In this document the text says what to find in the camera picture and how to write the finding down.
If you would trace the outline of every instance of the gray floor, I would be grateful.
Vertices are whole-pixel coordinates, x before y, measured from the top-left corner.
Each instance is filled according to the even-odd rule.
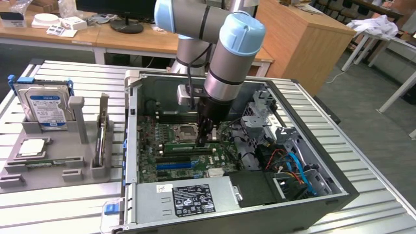
[[[7,76],[20,75],[31,58],[94,62],[91,52],[0,44],[0,99],[10,89]],[[346,53],[328,80],[340,73],[347,58]],[[416,206],[416,141],[408,138],[416,129],[416,106],[399,100],[386,114],[376,112],[396,89],[374,69],[360,64],[326,84],[318,96],[342,119],[340,127],[370,160]]]

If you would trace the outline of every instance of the white table leg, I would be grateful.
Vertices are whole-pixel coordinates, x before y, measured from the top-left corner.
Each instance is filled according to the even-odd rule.
[[[412,133],[410,134],[410,137],[412,138],[412,140],[416,140],[416,129],[415,129],[415,131],[412,131]]]
[[[350,58],[347,60],[347,63],[344,64],[343,68],[340,69],[343,72],[347,71],[347,69],[348,69],[348,67],[350,67],[350,65],[352,63],[352,60],[358,56],[358,54],[359,54],[359,52],[360,52],[360,50],[362,50],[367,40],[368,40],[368,35],[364,35],[364,37],[363,37],[363,39],[362,39],[356,49],[354,50],[354,52],[352,52],[352,54],[351,54],[351,56],[350,56]]]
[[[386,51],[390,43],[391,43],[391,40],[384,43],[383,47],[380,48],[379,52],[376,53],[375,57],[372,58],[372,60],[371,60],[371,62],[368,64],[370,67],[372,67],[372,65],[375,64],[379,55],[383,53],[383,51]]]
[[[106,54],[106,48],[94,47],[94,56],[96,58],[96,64],[106,65],[104,54]]]
[[[404,84],[400,86],[400,88],[398,89],[398,91],[394,93],[394,95],[390,97],[388,101],[383,104],[383,106],[380,107],[380,109],[378,110],[380,113],[383,113],[390,106],[392,105],[392,103],[398,100],[398,98],[400,98],[400,96],[408,91],[408,89],[415,85],[416,83],[416,72],[414,72],[414,74],[411,75],[411,77],[408,78],[408,80],[404,82]]]
[[[271,63],[270,62],[263,62],[262,66],[259,67],[258,73],[256,73],[256,77],[266,77],[268,68],[271,67]]]
[[[364,50],[363,50],[363,52],[362,52],[362,54],[360,54],[360,56],[359,56],[359,58],[358,58],[358,59],[355,60],[355,62],[354,62],[355,65],[359,65],[359,63],[362,62],[364,56],[366,56],[367,53],[368,53],[368,50],[372,48],[372,46],[374,46],[374,44],[375,44],[375,42],[376,42],[376,38],[372,38],[371,41],[370,41],[370,43],[368,43],[368,45],[367,45],[367,47],[364,48]]]

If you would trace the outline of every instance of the power supply label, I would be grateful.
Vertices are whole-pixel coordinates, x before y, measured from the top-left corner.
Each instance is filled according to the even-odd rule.
[[[31,96],[34,114],[44,126],[63,126],[67,123],[59,96]]]
[[[178,217],[215,212],[211,189],[207,184],[174,188],[172,194]]]

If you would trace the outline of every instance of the metal table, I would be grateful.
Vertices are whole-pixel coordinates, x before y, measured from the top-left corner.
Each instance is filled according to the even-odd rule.
[[[110,94],[110,118],[116,123],[111,182],[0,195],[0,233],[100,233],[102,205],[120,196],[124,137],[124,73],[130,67],[46,61],[30,65],[23,76],[71,78],[75,94],[86,97],[84,118],[99,113],[99,96]],[[416,211],[375,168],[344,132],[332,122],[302,86],[274,79],[299,116],[311,128],[360,196],[339,212],[327,215],[299,234],[312,233],[416,233]],[[0,104],[0,168],[22,130],[24,113],[10,93]],[[110,223],[118,223],[115,215]]]

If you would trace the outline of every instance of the monitor stand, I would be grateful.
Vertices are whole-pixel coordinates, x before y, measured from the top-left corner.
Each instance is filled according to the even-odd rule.
[[[130,21],[128,17],[126,17],[126,20],[116,19],[110,23],[110,26],[120,33],[135,34],[143,31],[143,25],[139,22]]]

